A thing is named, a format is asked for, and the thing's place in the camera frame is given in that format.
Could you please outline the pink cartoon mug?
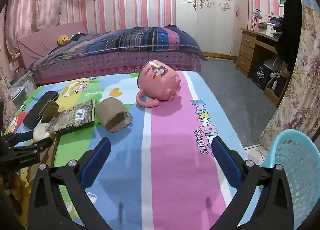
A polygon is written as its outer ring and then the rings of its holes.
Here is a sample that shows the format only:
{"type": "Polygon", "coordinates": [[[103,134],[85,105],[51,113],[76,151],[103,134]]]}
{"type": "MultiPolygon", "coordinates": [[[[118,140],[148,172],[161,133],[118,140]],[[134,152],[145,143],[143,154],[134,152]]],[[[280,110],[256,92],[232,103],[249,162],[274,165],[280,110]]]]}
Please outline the pink cartoon mug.
{"type": "Polygon", "coordinates": [[[168,65],[151,60],[141,69],[137,86],[136,102],[144,108],[157,107],[161,101],[171,101],[181,89],[181,79],[168,65]]]}

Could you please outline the silver desk lamp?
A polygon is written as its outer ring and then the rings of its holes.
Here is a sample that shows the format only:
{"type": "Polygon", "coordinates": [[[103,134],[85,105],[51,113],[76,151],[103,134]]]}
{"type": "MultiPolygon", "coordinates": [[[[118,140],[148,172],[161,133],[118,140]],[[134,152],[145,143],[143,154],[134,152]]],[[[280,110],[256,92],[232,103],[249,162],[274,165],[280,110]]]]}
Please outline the silver desk lamp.
{"type": "Polygon", "coordinates": [[[261,11],[259,9],[255,9],[253,10],[253,12],[251,13],[252,16],[252,24],[251,24],[251,30],[255,31],[255,26],[257,25],[257,21],[259,19],[262,19],[262,15],[261,15],[261,11]]]}

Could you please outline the items on desk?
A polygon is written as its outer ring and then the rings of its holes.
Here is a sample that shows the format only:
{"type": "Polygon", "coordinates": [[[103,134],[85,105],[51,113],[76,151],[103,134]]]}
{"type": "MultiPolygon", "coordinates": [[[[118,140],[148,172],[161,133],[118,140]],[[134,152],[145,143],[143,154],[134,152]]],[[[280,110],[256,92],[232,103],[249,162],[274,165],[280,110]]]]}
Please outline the items on desk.
{"type": "Polygon", "coordinates": [[[280,25],[283,18],[281,16],[268,14],[266,15],[266,17],[266,22],[261,22],[258,24],[258,33],[273,37],[274,33],[276,32],[276,29],[274,27],[280,25]]]}

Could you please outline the white bedside stool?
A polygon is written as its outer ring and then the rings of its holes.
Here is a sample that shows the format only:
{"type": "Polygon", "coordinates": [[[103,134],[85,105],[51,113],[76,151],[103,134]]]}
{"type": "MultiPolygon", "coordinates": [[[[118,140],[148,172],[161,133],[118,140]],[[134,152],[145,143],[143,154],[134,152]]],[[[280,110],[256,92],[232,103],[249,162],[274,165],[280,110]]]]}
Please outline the white bedside stool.
{"type": "Polygon", "coordinates": [[[20,109],[35,89],[36,84],[32,71],[28,71],[9,87],[8,91],[16,109],[20,109]]]}

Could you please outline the white wardrobe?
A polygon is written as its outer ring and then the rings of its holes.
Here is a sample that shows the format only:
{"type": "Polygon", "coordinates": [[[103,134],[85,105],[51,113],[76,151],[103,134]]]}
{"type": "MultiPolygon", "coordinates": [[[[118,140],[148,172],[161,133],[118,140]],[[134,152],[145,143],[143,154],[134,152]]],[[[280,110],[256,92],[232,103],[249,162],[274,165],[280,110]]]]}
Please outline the white wardrobe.
{"type": "Polygon", "coordinates": [[[208,56],[236,57],[248,25],[248,0],[176,0],[176,25],[208,56]]]}

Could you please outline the small cardboard tube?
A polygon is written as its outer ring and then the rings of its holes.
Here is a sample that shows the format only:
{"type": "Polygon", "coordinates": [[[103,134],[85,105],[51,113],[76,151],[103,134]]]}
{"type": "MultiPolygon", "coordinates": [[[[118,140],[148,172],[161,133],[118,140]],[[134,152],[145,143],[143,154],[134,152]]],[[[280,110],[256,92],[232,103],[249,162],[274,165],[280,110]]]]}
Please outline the small cardboard tube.
{"type": "Polygon", "coordinates": [[[54,100],[49,100],[40,112],[42,123],[49,123],[57,116],[60,106],[54,100]]]}

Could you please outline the cartoon bird tablecloth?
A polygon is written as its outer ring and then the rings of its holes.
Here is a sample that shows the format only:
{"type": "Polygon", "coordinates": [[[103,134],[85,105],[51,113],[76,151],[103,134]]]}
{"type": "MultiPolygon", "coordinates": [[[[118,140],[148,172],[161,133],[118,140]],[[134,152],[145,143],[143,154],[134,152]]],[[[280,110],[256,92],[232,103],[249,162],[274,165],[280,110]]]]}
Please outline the cartoon bird tablecloth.
{"type": "Polygon", "coordinates": [[[247,154],[214,94],[193,71],[179,71],[181,90],[155,108],[136,103],[136,74],[77,79],[37,88],[8,127],[25,132],[22,121],[48,91],[59,94],[61,110],[109,97],[132,116],[111,133],[95,122],[61,136],[55,166],[110,139],[111,153],[87,196],[112,229],[210,229],[236,193],[227,182],[212,144],[219,136],[244,159],[247,154]]]}

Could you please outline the black zip pouch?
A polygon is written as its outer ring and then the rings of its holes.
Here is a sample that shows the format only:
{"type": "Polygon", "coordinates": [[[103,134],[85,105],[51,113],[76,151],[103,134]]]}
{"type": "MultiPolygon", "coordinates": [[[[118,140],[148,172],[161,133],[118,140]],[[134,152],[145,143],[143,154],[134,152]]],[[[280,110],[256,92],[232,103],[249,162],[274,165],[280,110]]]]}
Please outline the black zip pouch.
{"type": "Polygon", "coordinates": [[[45,105],[50,100],[57,100],[59,97],[58,92],[49,91],[43,94],[43,96],[35,103],[31,110],[23,120],[23,124],[27,129],[34,129],[42,118],[41,112],[45,105]]]}

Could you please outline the grey printed snack bag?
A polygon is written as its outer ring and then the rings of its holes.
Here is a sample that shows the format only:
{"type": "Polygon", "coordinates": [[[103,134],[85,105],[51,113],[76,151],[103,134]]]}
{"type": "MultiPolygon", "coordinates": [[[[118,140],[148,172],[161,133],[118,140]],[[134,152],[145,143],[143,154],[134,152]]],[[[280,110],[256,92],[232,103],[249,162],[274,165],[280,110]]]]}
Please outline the grey printed snack bag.
{"type": "Polygon", "coordinates": [[[50,134],[62,134],[92,124],[95,121],[94,109],[94,100],[74,105],[57,114],[52,122],[49,123],[47,132],[50,134]]]}

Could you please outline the cyan plastic laundry basket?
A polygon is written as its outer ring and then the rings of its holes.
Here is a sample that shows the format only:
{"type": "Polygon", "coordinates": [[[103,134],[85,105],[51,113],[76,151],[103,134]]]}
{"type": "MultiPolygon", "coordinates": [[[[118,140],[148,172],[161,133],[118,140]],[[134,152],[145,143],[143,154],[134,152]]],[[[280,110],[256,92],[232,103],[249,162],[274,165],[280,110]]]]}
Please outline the cyan plastic laundry basket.
{"type": "Polygon", "coordinates": [[[289,183],[297,229],[319,200],[319,150],[304,133],[287,129],[274,139],[262,166],[276,164],[283,166],[289,183]]]}

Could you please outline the yellow duck plush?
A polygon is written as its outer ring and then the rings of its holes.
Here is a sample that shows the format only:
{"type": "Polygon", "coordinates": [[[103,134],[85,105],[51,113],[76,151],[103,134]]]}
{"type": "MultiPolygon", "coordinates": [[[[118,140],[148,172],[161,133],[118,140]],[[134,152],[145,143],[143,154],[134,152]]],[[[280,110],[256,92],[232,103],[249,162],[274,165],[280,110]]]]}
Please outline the yellow duck plush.
{"type": "Polygon", "coordinates": [[[71,38],[68,35],[63,34],[57,38],[57,44],[59,46],[61,46],[61,45],[68,43],[70,40],[71,40],[71,38]]]}

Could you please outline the wooden desk with drawers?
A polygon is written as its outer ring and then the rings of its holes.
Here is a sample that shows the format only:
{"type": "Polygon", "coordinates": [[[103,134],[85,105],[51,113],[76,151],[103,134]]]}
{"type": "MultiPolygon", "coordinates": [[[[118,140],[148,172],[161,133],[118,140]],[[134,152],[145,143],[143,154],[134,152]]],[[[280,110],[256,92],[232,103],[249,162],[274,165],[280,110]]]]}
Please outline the wooden desk with drawers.
{"type": "Polygon", "coordinates": [[[236,68],[251,80],[259,65],[264,64],[271,69],[271,79],[263,92],[278,107],[289,84],[290,72],[275,49],[277,39],[244,28],[241,31],[236,68]]]}

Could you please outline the black box under desk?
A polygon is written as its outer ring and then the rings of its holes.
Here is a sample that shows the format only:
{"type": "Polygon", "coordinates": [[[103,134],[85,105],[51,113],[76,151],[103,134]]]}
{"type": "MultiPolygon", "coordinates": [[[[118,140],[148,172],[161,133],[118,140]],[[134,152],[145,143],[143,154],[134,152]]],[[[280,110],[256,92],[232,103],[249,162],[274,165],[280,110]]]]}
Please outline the black box under desk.
{"type": "Polygon", "coordinates": [[[259,65],[254,72],[252,82],[255,83],[261,90],[265,90],[267,83],[270,81],[272,70],[264,64],[259,65]]]}

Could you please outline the pink window curtain left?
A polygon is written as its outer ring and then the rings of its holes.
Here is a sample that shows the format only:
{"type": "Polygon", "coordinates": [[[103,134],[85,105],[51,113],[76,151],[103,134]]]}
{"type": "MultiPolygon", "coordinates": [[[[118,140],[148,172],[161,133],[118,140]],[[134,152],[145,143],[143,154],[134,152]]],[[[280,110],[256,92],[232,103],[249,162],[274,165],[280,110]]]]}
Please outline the pink window curtain left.
{"type": "Polygon", "coordinates": [[[59,23],[61,0],[8,0],[5,40],[10,55],[18,52],[18,40],[59,23]]]}

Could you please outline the brown cardboard tube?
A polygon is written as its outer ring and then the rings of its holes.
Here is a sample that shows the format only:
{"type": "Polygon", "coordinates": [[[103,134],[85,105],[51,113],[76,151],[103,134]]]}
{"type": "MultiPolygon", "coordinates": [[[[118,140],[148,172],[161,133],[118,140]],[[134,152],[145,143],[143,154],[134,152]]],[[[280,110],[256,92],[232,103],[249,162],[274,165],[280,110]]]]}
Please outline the brown cardboard tube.
{"type": "Polygon", "coordinates": [[[127,108],[114,97],[101,101],[95,108],[95,114],[103,127],[111,133],[122,130],[132,121],[132,115],[127,108]]]}

